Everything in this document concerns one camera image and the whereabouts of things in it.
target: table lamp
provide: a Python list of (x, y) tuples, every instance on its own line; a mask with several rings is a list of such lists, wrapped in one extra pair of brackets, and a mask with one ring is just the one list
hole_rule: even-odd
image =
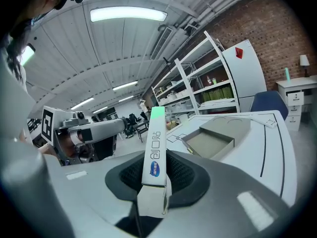
[(307, 55), (300, 55), (300, 65), (305, 69), (305, 77), (309, 77), (309, 74), (307, 73), (307, 67), (309, 66)]

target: product label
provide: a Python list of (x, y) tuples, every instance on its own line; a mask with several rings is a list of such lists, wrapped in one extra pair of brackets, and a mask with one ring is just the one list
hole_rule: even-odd
[(150, 174), (154, 177), (158, 177), (159, 176), (159, 165), (156, 161), (152, 161), (151, 163), (151, 172)]

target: lamp shade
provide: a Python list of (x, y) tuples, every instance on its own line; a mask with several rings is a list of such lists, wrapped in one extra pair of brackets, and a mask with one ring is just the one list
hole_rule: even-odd
[(300, 59), (300, 65), (301, 66), (308, 66), (309, 65), (309, 62), (308, 62), (308, 59), (307, 59), (307, 55), (300, 55), (299, 59)]

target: white refrigerator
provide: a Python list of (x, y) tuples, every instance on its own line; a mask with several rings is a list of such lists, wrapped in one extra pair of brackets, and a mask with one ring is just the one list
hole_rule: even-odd
[[(242, 49), (242, 57), (237, 57), (236, 48)], [(254, 95), (266, 91), (263, 71), (249, 40), (238, 43), (222, 52), (232, 75), (241, 112), (248, 112)]]

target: shelving unit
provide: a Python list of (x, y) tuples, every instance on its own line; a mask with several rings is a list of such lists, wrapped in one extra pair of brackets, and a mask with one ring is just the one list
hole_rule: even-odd
[[(219, 40), (215, 40), (212, 38), (207, 31), (204, 32), (206, 38), (201, 41), (197, 46), (195, 46), (184, 58), (181, 60), (176, 59), (175, 60), (175, 66), (168, 72), (155, 87), (152, 87), (152, 90), (154, 92), (154, 95), (158, 101), (158, 104), (160, 106), (170, 106), (171, 104), (180, 104), (184, 101), (184, 99), (190, 99), (191, 104), (193, 106), (192, 109), (184, 110), (182, 111), (171, 111), (170, 114), (179, 114), (179, 113), (187, 113), (187, 112), (194, 112), (196, 115), (199, 115), (201, 112), (206, 112), (206, 110), (214, 110), (214, 109), (223, 109), (223, 108), (236, 108), (236, 112), (240, 112), (239, 108), (239, 102), (237, 98), (236, 89), (234, 86), (234, 82), (231, 77), (230, 70), (228, 68), (228, 65), (222, 55), (222, 52), (220, 49), (223, 50), (223, 47)], [(194, 64), (199, 61), (202, 57), (207, 55), (208, 53), (216, 51), (218, 57), (214, 58), (213, 60), (207, 62), (206, 64), (202, 65), (198, 69), (195, 68)], [(186, 75), (185, 71), (188, 66), (192, 68), (192, 71)], [(209, 85), (206, 87), (203, 87), (203, 84), (201, 82), (200, 77), (206, 73), (209, 73), (210, 71), (223, 67), (223, 69), (226, 72), (227, 80), (224, 80), (222, 82), (218, 82), (213, 85)], [(178, 77), (181, 79), (177, 82), (177, 84), (172, 85), (168, 89), (161, 89), (162, 87), (165, 87), (167, 84), (169, 84), (171, 81), (173, 81), (174, 78)], [(199, 87), (201, 89), (193, 91), (191, 88), (191, 80), (200, 80)], [(168, 94), (170, 94), (172, 91), (175, 91), (177, 88), (184, 86), (186, 87), (186, 94), (184, 96), (180, 96), (172, 101), (168, 101), (166, 103), (162, 103), (160, 101), (162, 98), (165, 98)], [(216, 90), (219, 87), (226, 87), (230, 86), (230, 90), (232, 93), (230, 93), (227, 96), (233, 96), (233, 98), (228, 99), (221, 99), (221, 100), (214, 100), (214, 101), (208, 101), (207, 105), (204, 105), (203, 103), (197, 104), (196, 98), (199, 98), (199, 94), (202, 94), (204, 92), (210, 92), (213, 89)]]

